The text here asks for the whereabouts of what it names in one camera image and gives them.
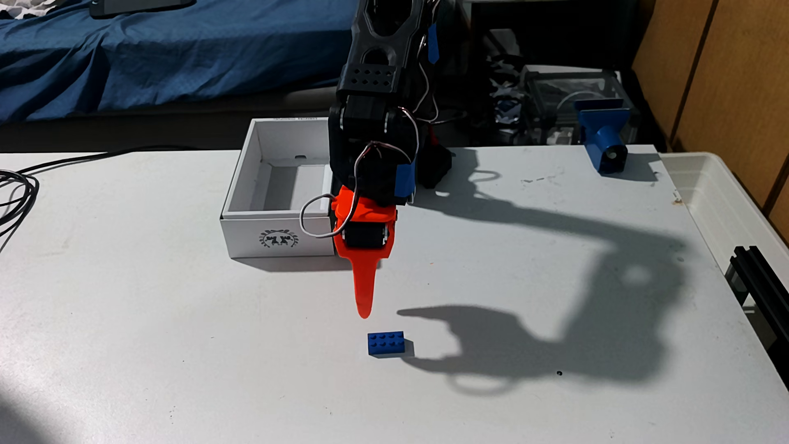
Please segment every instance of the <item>white wire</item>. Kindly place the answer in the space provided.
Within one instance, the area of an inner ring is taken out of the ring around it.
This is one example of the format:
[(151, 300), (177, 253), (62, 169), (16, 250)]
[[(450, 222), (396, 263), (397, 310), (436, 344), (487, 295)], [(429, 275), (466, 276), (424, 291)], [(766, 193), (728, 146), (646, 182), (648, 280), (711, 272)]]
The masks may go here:
[(350, 222), (351, 217), (353, 217), (353, 214), (356, 212), (356, 206), (359, 203), (359, 193), (358, 193), (358, 191), (359, 191), (359, 179), (358, 179), (358, 177), (359, 177), (359, 174), (358, 174), (358, 172), (359, 172), (359, 161), (361, 161), (361, 158), (364, 157), (365, 155), (367, 155), (368, 152), (370, 152), (370, 149), (373, 147), (373, 143), (374, 142), (368, 143), (367, 146), (365, 146), (365, 149), (361, 150), (361, 153), (359, 154), (359, 157), (356, 158), (356, 162), (353, 162), (353, 200), (351, 201), (351, 204), (350, 204), (350, 211), (348, 212), (348, 216), (346, 216), (346, 219), (342, 222), (342, 225), (340, 225), (339, 228), (337, 228), (334, 231), (329, 231), (328, 233), (322, 233), (322, 234), (319, 234), (319, 235), (317, 235), (315, 233), (311, 233), (311, 232), (307, 231), (306, 228), (304, 228), (304, 211), (307, 210), (307, 206), (309, 204), (313, 203), (314, 201), (317, 201), (318, 199), (322, 199), (322, 198), (330, 198), (332, 201), (337, 199), (337, 196), (334, 196), (333, 194), (330, 194), (330, 193), (321, 194), (320, 196), (316, 196), (316, 197), (308, 200), (307, 203), (305, 203), (304, 206), (301, 207), (301, 211), (298, 213), (298, 223), (301, 226), (301, 230), (304, 232), (304, 234), (306, 234), (308, 236), (312, 236), (312, 237), (317, 238), (317, 239), (326, 239), (326, 238), (334, 237), (334, 236), (340, 234), (342, 232), (342, 230), (345, 229), (345, 227), (348, 224), (348, 222)]
[(564, 105), (565, 102), (567, 102), (567, 100), (569, 98), (571, 98), (573, 96), (577, 96), (578, 94), (593, 94), (594, 96), (598, 96), (601, 99), (605, 99), (605, 96), (603, 96), (599, 92), (595, 92), (595, 91), (576, 91), (576, 92), (571, 92), (570, 94), (567, 94), (567, 96), (564, 99), (562, 99), (562, 101), (560, 101), (558, 105), (556, 105), (556, 111), (555, 112), (559, 112), (559, 109), (562, 107), (562, 105)]
[(438, 119), (439, 114), (440, 114), (441, 111), (439, 110), (438, 103), (436, 103), (436, 95), (435, 94), (433, 94), (433, 107), (436, 109), (436, 115), (434, 115), (432, 119), (427, 120), (427, 119), (422, 119), (420, 117), (417, 117), (417, 120), (421, 120), (422, 122), (427, 122), (427, 123), (433, 123), (433, 122), (435, 122)]
[(408, 154), (406, 154), (406, 152), (405, 152), (405, 151), (403, 151), (403, 150), (401, 150), (400, 148), (398, 148), (398, 147), (396, 147), (396, 146), (394, 146), (394, 145), (389, 145), (389, 144), (388, 144), (388, 143), (386, 143), (386, 142), (379, 142), (379, 141), (374, 141), (373, 143), (374, 143), (374, 144), (376, 144), (376, 145), (383, 146), (384, 148), (393, 149), (394, 151), (397, 151), (397, 152), (399, 152), (400, 154), (402, 154), (403, 156), (405, 156), (405, 157), (406, 157), (406, 159), (408, 159), (408, 163), (409, 163), (409, 164), (411, 163), (411, 158), (410, 158), (410, 157), (408, 157)]
[[(416, 128), (416, 123), (414, 122), (413, 118), (410, 115), (409, 115), (409, 119), (411, 119), (411, 123), (413, 123), (414, 124), (414, 128)], [(313, 203), (314, 201), (317, 201), (318, 199), (323, 199), (323, 198), (329, 198), (332, 201), (337, 199), (337, 196), (334, 196), (331, 193), (321, 194), (320, 196), (315, 196), (314, 198), (308, 200), (307, 203), (305, 203), (304, 206), (301, 207), (301, 211), (298, 214), (299, 226), (301, 226), (301, 230), (306, 235), (312, 236), (312, 237), (317, 238), (317, 239), (326, 239), (326, 238), (334, 237), (334, 236), (340, 234), (340, 232), (342, 232), (342, 230), (345, 229), (346, 225), (348, 224), (348, 222), (350, 222), (351, 218), (353, 217), (353, 214), (356, 212), (356, 207), (359, 204), (359, 193), (358, 193), (358, 191), (359, 191), (359, 162), (361, 161), (361, 159), (364, 156), (367, 155), (368, 152), (370, 152), (370, 150), (372, 149), (373, 146), (377, 146), (377, 145), (378, 146), (383, 146), (384, 148), (393, 149), (394, 151), (397, 151), (397, 152), (400, 152), (403, 156), (406, 157), (406, 159), (408, 159), (408, 163), (409, 164), (412, 163), (412, 160), (411, 160), (410, 157), (408, 157), (408, 154), (406, 154), (406, 152), (401, 150), (400, 148), (398, 148), (398, 147), (396, 147), (394, 145), (390, 145), (390, 144), (385, 143), (385, 142), (370, 141), (367, 144), (367, 146), (365, 146), (365, 149), (363, 149), (361, 151), (361, 153), (359, 154), (359, 157), (356, 158), (356, 161), (353, 162), (353, 182), (354, 182), (354, 184), (353, 184), (353, 200), (351, 201), (351, 204), (350, 204), (350, 211), (348, 212), (348, 216), (346, 216), (345, 220), (342, 222), (342, 225), (340, 225), (339, 228), (337, 228), (334, 231), (329, 231), (328, 233), (322, 233), (322, 234), (319, 234), (319, 235), (307, 231), (307, 229), (304, 227), (304, 213), (307, 210), (307, 207), (309, 206), (309, 204)], [(417, 152), (419, 152), (419, 138), (418, 137), (417, 137)]]
[(428, 79), (428, 75), (424, 71), (424, 68), (422, 67), (422, 62), (419, 61), (419, 55), (422, 54), (422, 47), (424, 46), (425, 39), (427, 39), (427, 36), (422, 36), (422, 41), (419, 42), (419, 51), (417, 51), (417, 63), (419, 64), (419, 70), (422, 72), (422, 77), (424, 77), (424, 83), (425, 83), (424, 94), (422, 94), (422, 97), (419, 99), (419, 102), (417, 102), (417, 107), (413, 109), (413, 112), (417, 112), (419, 107), (422, 106), (422, 102), (424, 102), (424, 98), (427, 97), (428, 92), (430, 92), (430, 79)]
[(417, 139), (417, 149), (416, 149), (416, 151), (413, 152), (413, 159), (416, 160), (417, 159), (417, 154), (419, 154), (419, 145), (421, 145), (419, 143), (420, 142), (419, 141), (419, 128), (417, 127), (417, 121), (413, 119), (413, 114), (411, 114), (411, 111), (408, 111), (404, 107), (398, 107), (398, 109), (400, 111), (406, 113), (406, 117), (408, 118), (408, 120), (411, 121), (411, 124), (413, 125), (413, 135)]

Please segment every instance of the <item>box logo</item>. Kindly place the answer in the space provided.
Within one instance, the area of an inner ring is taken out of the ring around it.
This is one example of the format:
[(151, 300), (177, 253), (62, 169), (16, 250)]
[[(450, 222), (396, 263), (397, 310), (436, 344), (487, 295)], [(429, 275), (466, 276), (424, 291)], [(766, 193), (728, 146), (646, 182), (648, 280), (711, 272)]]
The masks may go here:
[(291, 230), (266, 230), (260, 233), (260, 244), (266, 248), (273, 246), (290, 246), (293, 248), (298, 243), (298, 236)]

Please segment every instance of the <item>robotic arm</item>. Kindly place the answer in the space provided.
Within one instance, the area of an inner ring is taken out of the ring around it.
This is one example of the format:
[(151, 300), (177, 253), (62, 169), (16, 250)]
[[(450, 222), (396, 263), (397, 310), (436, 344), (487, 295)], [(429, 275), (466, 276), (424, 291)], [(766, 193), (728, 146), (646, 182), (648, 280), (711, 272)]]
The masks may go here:
[(412, 201), (417, 180), (433, 188), (451, 167), (451, 154), (428, 128), (439, 114), (431, 80), (439, 2), (360, 0), (329, 112), (339, 192), (312, 200), (332, 199), (335, 229), (313, 234), (301, 225), (308, 235), (333, 237), (338, 254), (350, 260), (362, 318), (372, 309), (378, 261), (395, 241), (396, 205)]

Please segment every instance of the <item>open box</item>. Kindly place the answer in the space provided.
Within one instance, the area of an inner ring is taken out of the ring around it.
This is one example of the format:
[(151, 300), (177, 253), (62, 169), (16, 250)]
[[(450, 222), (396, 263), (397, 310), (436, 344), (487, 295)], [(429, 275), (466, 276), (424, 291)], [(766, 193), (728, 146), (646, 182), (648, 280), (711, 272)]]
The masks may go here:
[[(253, 119), (220, 223), (231, 258), (331, 256), (331, 238), (304, 234), (298, 215), (331, 192), (327, 118)], [(330, 202), (305, 211), (305, 228), (331, 231)]]

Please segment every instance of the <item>blue lego brick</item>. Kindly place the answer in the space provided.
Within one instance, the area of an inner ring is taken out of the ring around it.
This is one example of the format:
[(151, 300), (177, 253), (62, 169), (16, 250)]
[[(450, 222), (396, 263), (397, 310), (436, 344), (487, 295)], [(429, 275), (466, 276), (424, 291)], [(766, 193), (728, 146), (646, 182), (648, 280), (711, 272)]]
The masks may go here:
[(370, 355), (405, 352), (406, 339), (402, 332), (370, 333), (367, 335), (367, 353)]

